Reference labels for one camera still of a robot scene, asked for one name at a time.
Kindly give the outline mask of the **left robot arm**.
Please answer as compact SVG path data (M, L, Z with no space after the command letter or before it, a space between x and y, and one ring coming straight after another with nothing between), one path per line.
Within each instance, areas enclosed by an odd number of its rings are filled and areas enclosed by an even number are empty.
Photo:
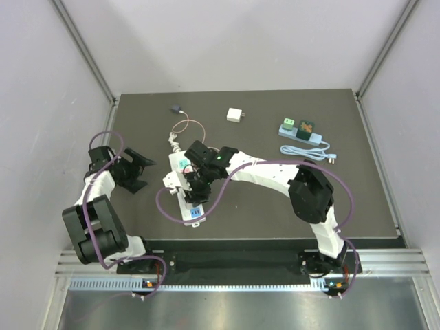
M156 162L132 148L124 152L131 159L116 155L108 146L89 150L91 163L84 178L85 187L78 201L62 212L62 218L82 264L99 262L84 216L87 211L104 262L108 265L116 261L119 274L146 274L158 270L159 262L142 237L126 233L110 198L116 186L132 194L147 186L139 177Z

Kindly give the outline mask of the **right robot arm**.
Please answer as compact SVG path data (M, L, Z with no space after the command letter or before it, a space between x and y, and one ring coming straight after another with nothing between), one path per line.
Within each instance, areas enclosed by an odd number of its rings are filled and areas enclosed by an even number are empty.
M209 200L210 185L218 180L247 182L275 190L288 197L294 214L311 226L318 242L322 266L336 272L347 261L347 244L337 233L334 188L313 162L281 164L223 147L216 152L200 141L193 142L184 156L196 170L184 175L190 190L185 200L203 204Z

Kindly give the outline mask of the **white charger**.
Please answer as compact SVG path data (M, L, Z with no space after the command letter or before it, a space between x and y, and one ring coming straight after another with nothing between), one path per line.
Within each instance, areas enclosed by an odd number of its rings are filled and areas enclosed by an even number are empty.
M240 123L241 118L243 118L244 115L245 114L242 109L229 108L226 115L226 120L228 122Z

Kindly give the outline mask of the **grey small plug adapter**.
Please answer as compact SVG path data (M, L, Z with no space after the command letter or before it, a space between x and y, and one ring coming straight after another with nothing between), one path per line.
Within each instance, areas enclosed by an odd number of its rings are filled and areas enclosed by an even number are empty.
M173 105L173 106L170 108L170 110L171 110L173 113L181 113L181 112L182 112L182 108L181 108L178 104Z

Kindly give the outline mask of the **dark green cube adapter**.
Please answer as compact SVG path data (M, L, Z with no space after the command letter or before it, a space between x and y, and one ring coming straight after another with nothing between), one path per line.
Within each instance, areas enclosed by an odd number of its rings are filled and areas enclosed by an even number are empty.
M301 120L298 124L296 137L300 140L309 141L314 133L315 123L308 120Z

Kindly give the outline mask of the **white multicolour power strip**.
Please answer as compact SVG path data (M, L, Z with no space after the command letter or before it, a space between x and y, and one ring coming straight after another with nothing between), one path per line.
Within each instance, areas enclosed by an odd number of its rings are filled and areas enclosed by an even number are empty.
M182 220L185 222L185 226L191 226L197 228L202 222L206 220L198 220L193 222L194 219L198 219L204 215L204 207L201 204L188 203L185 200L186 193L190 191L188 183L184 183L184 174L188 174L193 171L189 159L184 156L184 151L179 147L179 143L175 141L177 134L170 132L168 142L172 147L172 153L168 156L171 172L163 179L164 185L170 188L172 195L177 195L179 209L181 212Z

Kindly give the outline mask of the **light green usb charger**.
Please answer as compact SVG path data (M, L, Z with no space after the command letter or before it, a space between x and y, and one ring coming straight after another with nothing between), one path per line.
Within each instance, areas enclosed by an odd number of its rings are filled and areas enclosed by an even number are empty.
M295 125L295 120L291 118L285 118L283 120L282 128L286 131L292 131Z

